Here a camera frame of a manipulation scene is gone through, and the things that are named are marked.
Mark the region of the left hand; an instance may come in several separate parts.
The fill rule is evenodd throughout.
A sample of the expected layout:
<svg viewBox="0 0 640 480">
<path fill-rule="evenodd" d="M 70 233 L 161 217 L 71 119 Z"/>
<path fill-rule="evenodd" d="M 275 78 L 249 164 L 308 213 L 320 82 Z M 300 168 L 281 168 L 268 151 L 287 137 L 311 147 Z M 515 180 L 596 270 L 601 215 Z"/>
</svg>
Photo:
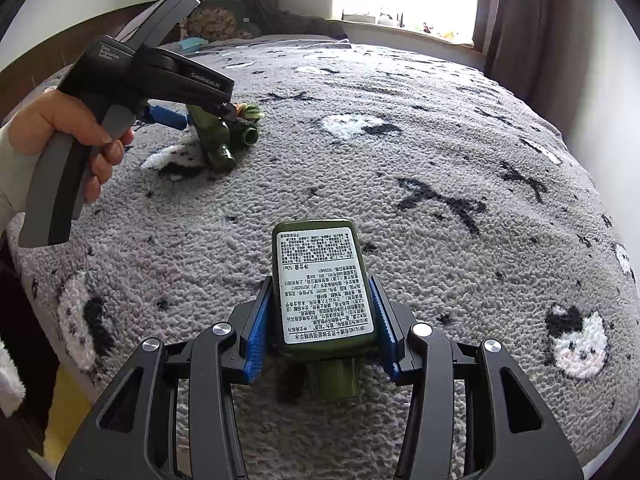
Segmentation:
<svg viewBox="0 0 640 480">
<path fill-rule="evenodd" d="M 23 107 L 8 128 L 12 148 L 24 155 L 40 154 L 56 132 L 68 133 L 82 145 L 98 149 L 90 157 L 91 177 L 84 187 L 85 201 L 96 202 L 113 168 L 124 159 L 134 132 L 129 128 L 120 138 L 112 139 L 83 102 L 55 89 Z"/>
</svg>

